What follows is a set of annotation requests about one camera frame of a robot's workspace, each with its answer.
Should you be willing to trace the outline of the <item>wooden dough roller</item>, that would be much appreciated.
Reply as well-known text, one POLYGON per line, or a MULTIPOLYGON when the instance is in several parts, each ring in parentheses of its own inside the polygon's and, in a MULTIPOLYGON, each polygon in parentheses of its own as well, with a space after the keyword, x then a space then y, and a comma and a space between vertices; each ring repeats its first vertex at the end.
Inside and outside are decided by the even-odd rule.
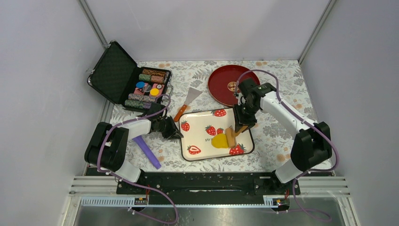
POLYGON ((228 127, 225 130, 228 147, 229 148, 235 147, 237 145, 236 137, 247 129, 248 129, 248 126, 245 125, 245 126, 240 127, 239 130, 236 132, 235 129, 233 128, 233 126, 228 127))

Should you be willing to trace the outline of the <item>white strawberry tray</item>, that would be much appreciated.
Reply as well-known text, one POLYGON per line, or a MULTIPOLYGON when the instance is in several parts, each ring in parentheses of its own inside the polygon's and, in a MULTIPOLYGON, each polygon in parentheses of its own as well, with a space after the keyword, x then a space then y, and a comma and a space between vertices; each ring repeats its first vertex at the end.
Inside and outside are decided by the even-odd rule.
POLYGON ((255 144, 250 130, 237 136, 234 147, 217 148, 212 145, 215 136, 225 134, 234 125, 231 108, 185 113, 179 120, 182 156, 187 161, 230 157, 253 152, 255 144))

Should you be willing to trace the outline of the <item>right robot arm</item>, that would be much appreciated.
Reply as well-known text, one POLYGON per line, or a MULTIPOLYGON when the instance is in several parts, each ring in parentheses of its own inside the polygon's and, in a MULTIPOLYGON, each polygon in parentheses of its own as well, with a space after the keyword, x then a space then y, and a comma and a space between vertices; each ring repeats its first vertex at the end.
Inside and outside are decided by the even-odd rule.
POLYGON ((316 123, 279 97, 277 89, 269 84, 258 85, 253 79, 238 84, 237 104, 233 106, 234 132, 240 134, 255 126, 256 113, 272 115, 294 139, 290 160, 273 171, 270 188, 276 194, 288 189, 288 183, 312 167, 332 157, 329 126, 316 123))

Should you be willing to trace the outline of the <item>yellow dough piece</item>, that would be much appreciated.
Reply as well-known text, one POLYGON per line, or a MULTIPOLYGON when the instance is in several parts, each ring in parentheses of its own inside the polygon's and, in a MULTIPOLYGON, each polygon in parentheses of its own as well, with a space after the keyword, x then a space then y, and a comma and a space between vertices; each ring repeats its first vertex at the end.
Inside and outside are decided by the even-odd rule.
POLYGON ((223 133, 214 136, 211 140, 211 144, 214 148, 229 148, 227 136, 223 133))

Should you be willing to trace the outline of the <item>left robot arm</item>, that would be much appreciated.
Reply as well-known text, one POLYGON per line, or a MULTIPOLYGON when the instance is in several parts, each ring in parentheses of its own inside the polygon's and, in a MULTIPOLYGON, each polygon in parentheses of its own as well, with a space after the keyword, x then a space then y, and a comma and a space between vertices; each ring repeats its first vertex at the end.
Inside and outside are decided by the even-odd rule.
POLYGON ((140 177, 141 169, 125 159, 129 140, 157 161, 142 136, 159 132, 165 139, 183 138, 172 117, 167 116, 166 106, 151 103, 149 110, 139 118, 120 122, 115 126, 100 122, 92 135, 84 154, 87 163, 97 166, 100 172, 110 173, 120 180, 128 181, 128 188, 139 194, 145 190, 146 181, 140 177))

